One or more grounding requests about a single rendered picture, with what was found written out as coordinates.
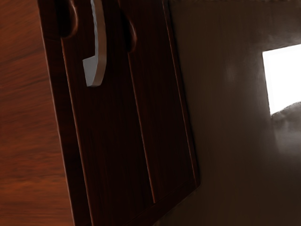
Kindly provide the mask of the dark wooden drawer cabinet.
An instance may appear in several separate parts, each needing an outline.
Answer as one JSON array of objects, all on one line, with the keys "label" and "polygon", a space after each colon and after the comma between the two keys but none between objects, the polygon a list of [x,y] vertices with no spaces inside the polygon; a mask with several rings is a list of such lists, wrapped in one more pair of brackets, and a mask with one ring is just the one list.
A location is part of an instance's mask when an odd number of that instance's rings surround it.
[{"label": "dark wooden drawer cabinet", "polygon": [[153,226],[200,174],[167,0],[37,0],[74,226]]}]

